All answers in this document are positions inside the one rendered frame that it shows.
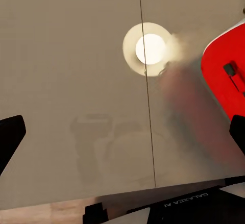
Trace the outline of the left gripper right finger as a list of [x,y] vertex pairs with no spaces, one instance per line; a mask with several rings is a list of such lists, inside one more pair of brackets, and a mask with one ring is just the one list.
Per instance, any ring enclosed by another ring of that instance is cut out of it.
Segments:
[[239,149],[245,155],[245,116],[233,115],[230,134],[237,142]]

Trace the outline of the radio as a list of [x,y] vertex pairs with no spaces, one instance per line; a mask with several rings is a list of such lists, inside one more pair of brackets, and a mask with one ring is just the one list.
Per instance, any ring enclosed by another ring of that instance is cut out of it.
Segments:
[[245,116],[245,19],[208,43],[201,70],[228,117]]

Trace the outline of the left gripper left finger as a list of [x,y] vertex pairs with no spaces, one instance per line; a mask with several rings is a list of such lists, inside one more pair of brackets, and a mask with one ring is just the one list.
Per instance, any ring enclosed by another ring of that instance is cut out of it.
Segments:
[[0,175],[26,135],[22,115],[0,120]]

